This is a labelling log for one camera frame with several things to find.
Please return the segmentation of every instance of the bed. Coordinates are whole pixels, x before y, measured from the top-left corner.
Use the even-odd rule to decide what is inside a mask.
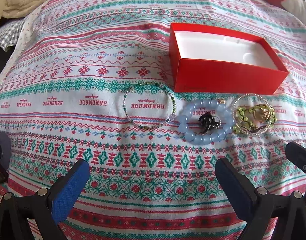
[[[171,22],[266,39],[289,70],[275,94],[265,97],[278,118],[269,132],[194,147],[177,132],[177,121],[154,131],[127,122],[122,102],[131,84],[173,87]],[[0,131],[12,142],[0,201],[7,191],[22,196],[50,187],[83,158],[90,179],[60,224],[69,239],[233,240],[245,223],[215,179],[218,158],[228,158],[271,193],[305,191],[305,174],[284,153],[290,141],[306,147],[306,27],[288,12],[261,0],[49,0],[28,16],[24,30],[0,75]],[[178,114],[194,99],[230,103],[237,95],[174,96]],[[161,105],[130,109],[143,124],[160,122],[171,107],[149,85],[128,99],[130,108],[140,100]],[[33,221],[30,226],[42,239]],[[265,239],[273,226],[274,220]]]

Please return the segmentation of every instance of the light blue bead bracelet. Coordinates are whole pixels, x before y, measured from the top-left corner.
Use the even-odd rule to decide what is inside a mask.
[[[188,120],[192,117],[195,109],[204,107],[207,110],[215,110],[221,117],[222,128],[214,130],[211,134],[196,134],[189,129]],[[184,139],[194,145],[206,145],[211,142],[219,142],[223,140],[227,134],[232,133],[234,118],[232,111],[226,107],[224,100],[196,100],[186,105],[182,114],[177,117],[180,123],[178,131],[184,133]]]

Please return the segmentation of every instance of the gray round object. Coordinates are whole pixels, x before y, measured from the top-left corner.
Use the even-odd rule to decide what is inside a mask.
[[[301,197],[303,197],[303,195],[299,191],[294,191],[294,197],[301,198]]]
[[[11,194],[10,192],[5,193],[4,196],[3,196],[3,198],[4,198],[5,200],[10,199],[11,197],[12,197],[12,194]]]
[[[40,189],[38,190],[38,195],[39,195],[39,196],[44,196],[46,193],[48,193],[48,189],[45,188],[45,187],[40,188]]]
[[[267,189],[264,187],[258,187],[257,192],[261,195],[266,195],[267,194]]]
[[[5,132],[0,133],[0,164],[7,171],[11,158],[11,141]]]

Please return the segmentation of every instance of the plaid fabric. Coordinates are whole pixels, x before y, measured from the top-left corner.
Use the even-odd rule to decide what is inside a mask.
[[[7,51],[8,47],[16,45],[25,18],[13,19],[0,27],[0,47]]]

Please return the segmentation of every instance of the metal screw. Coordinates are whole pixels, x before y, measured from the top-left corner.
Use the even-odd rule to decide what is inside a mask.
[[[12,197],[12,194],[11,194],[10,192],[6,193],[6,194],[3,196],[3,198],[4,198],[5,200],[10,199],[11,197]]]
[[[44,196],[46,193],[48,193],[48,189],[45,188],[45,187],[40,188],[40,189],[38,190],[38,195],[39,195],[39,196]]]
[[[258,187],[257,192],[261,195],[266,195],[267,194],[267,189],[264,187]]]
[[[303,195],[299,191],[294,191],[294,197],[301,198]]]

